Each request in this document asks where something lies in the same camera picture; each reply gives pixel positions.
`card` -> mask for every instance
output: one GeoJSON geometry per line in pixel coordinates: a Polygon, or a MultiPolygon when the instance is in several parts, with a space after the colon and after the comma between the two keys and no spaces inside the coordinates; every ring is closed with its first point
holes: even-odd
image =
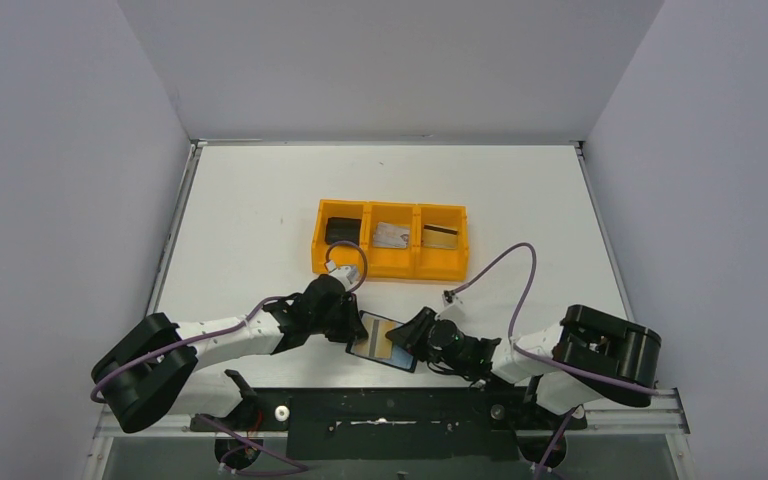
{"type": "Polygon", "coordinates": [[[360,312],[360,321],[369,333],[369,338],[356,340],[346,345],[346,353],[372,360],[399,370],[416,370],[416,358],[397,345],[393,345],[385,335],[402,324],[369,312],[360,312]]]}
{"type": "Polygon", "coordinates": [[[410,227],[379,222],[372,236],[373,247],[408,248],[410,227]]]}
{"type": "Polygon", "coordinates": [[[454,250],[458,248],[458,231],[454,228],[441,227],[439,225],[423,225],[422,246],[454,250]]]}

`white table surface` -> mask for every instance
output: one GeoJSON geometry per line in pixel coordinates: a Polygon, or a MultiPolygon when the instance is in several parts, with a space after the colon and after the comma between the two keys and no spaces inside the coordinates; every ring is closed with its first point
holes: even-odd
{"type": "MultiPolygon", "coordinates": [[[[575,303],[626,318],[572,146],[208,145],[158,311],[173,322],[212,320],[244,314],[267,295],[304,290],[315,278],[310,244],[322,198],[465,205],[470,276],[508,246],[533,243],[537,276],[516,332],[559,321],[575,303]]],[[[514,252],[461,294],[464,333],[505,336],[530,261],[527,250],[514,252]]],[[[452,285],[371,279],[358,304],[407,321],[425,305],[439,310],[442,290],[452,285]]],[[[464,385],[423,364],[410,374],[348,355],[321,336],[211,368],[235,369],[261,388],[464,385]]]]}

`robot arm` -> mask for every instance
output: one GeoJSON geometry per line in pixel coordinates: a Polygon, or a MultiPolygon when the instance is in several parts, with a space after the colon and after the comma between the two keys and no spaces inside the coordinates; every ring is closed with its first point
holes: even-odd
{"type": "Polygon", "coordinates": [[[468,381],[513,386],[530,379],[532,400],[555,415],[602,397],[632,407],[650,404],[661,337],[648,328],[573,305],[560,322],[515,342],[476,338],[456,325],[464,318],[457,295],[446,292],[444,302],[439,314],[425,307],[387,338],[468,381]]]}
{"type": "Polygon", "coordinates": [[[357,268],[330,265],[330,270],[303,293],[263,303],[263,311],[271,315],[258,308],[248,319],[181,324],[163,313],[149,315],[93,368],[96,390],[126,433],[143,430],[167,413],[225,416],[245,396],[247,385],[233,371],[217,375],[197,370],[245,355],[281,353],[314,334],[340,343],[367,337],[356,297],[349,291],[359,276],[357,268]],[[194,337],[200,339],[183,340],[194,337]],[[168,351],[155,354],[164,348],[168,351]],[[126,368],[146,356],[149,361],[126,368]]]}

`black mount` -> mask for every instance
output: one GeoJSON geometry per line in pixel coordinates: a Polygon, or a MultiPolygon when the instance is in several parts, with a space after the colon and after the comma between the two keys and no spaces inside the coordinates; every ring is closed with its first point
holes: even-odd
{"type": "MultiPolygon", "coordinates": [[[[573,305],[552,357],[588,372],[652,388],[661,351],[661,337],[652,330],[584,305],[573,305]]],[[[609,400],[630,407],[648,407],[652,398],[573,375],[609,400]]]]}
{"type": "Polygon", "coordinates": [[[263,310],[275,317],[284,334],[273,355],[304,345],[311,335],[320,333],[336,343],[369,337],[360,321],[357,297],[330,275],[320,275],[304,293],[268,303],[263,310]]]}
{"type": "MultiPolygon", "coordinates": [[[[92,369],[93,382],[139,356],[181,340],[177,328],[163,313],[142,319],[92,369]]],[[[194,348],[176,348],[159,363],[137,365],[113,379],[101,394],[122,430],[139,432],[166,415],[197,362],[194,348]]]]}

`screw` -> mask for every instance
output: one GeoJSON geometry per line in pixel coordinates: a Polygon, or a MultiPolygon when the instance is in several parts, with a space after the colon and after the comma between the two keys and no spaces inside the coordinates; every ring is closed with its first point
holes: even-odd
{"type": "Polygon", "coordinates": [[[505,418],[505,407],[498,404],[490,407],[490,418],[493,420],[502,420],[505,418]]]}

